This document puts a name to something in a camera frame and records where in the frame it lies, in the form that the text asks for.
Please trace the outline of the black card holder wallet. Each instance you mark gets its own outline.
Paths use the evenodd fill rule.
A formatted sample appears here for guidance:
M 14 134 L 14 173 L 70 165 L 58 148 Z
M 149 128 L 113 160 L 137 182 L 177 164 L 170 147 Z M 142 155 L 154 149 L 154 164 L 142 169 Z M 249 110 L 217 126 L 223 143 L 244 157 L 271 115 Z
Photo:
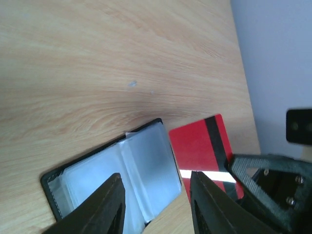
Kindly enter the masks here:
M 124 234 L 140 234 L 180 194 L 181 180 L 163 121 L 154 119 L 45 172 L 40 183 L 56 221 L 83 207 L 104 184 L 121 207 Z

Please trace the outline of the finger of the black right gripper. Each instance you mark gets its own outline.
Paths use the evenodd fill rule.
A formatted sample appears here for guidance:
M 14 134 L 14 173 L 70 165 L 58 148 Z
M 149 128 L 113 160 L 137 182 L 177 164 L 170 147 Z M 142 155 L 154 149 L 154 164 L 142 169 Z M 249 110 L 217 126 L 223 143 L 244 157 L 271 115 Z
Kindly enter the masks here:
M 227 169 L 242 207 L 277 232 L 312 230 L 312 164 L 281 155 L 234 154 Z

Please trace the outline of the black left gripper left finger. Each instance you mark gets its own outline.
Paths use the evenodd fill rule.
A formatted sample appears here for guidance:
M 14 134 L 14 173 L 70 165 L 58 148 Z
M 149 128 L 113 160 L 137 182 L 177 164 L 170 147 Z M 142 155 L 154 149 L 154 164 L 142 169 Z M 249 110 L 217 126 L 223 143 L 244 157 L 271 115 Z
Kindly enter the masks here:
M 125 189 L 121 175 L 114 173 L 82 204 L 44 233 L 121 234 L 125 208 Z

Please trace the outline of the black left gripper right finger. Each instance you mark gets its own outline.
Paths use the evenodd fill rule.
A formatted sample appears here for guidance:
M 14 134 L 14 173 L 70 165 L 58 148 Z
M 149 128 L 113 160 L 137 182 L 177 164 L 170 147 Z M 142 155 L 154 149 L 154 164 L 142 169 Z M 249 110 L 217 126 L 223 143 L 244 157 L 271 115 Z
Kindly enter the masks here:
M 203 172 L 192 171 L 190 195 L 196 234 L 275 233 L 229 198 Z

